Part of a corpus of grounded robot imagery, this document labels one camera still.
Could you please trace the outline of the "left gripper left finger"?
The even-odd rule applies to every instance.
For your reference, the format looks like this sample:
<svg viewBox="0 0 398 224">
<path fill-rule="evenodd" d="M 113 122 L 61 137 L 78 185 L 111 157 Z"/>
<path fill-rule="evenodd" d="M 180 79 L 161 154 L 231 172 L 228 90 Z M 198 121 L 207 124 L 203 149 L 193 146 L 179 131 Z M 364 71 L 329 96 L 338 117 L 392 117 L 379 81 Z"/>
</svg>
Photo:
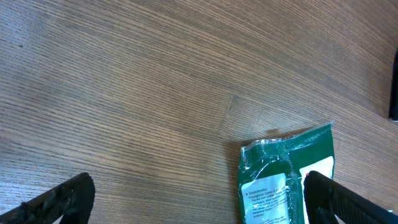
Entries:
<svg viewBox="0 0 398 224">
<path fill-rule="evenodd" d="M 1 215 L 3 224 L 87 224 L 95 201 L 95 185 L 87 172 L 76 175 Z"/>
</svg>

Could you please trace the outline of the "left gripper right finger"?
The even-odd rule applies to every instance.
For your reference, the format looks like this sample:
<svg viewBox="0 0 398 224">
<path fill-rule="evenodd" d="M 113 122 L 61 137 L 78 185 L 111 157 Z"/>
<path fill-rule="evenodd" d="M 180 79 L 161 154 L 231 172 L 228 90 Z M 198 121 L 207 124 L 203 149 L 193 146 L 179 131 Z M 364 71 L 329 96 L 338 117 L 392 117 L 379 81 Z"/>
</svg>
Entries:
<svg viewBox="0 0 398 224">
<path fill-rule="evenodd" d="M 304 180 L 303 194 L 309 224 L 397 224 L 397 215 L 314 170 Z"/>
</svg>

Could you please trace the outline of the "green white gloves packet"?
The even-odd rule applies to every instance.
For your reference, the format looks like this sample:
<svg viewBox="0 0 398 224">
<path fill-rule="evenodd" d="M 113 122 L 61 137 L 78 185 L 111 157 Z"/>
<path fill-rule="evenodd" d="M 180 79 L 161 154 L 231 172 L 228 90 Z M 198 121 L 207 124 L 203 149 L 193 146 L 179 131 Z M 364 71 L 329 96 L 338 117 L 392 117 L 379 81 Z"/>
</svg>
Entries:
<svg viewBox="0 0 398 224">
<path fill-rule="evenodd" d="M 238 196 L 244 224 L 308 223 L 304 180 L 313 170 L 333 177 L 332 126 L 329 122 L 241 148 Z"/>
</svg>

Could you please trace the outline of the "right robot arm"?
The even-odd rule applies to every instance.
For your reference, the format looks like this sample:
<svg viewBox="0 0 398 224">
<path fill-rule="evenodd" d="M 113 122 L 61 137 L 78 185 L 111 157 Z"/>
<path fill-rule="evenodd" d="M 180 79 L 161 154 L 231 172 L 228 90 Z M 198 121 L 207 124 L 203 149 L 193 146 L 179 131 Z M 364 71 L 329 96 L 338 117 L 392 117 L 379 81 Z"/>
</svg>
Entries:
<svg viewBox="0 0 398 224">
<path fill-rule="evenodd" d="M 391 86 L 391 95 L 390 95 L 390 103 L 389 103 L 389 119 L 393 122 L 397 122 L 397 81 L 398 81 L 398 52 L 396 52 L 394 57 L 394 63 L 392 67 L 392 86 Z"/>
</svg>

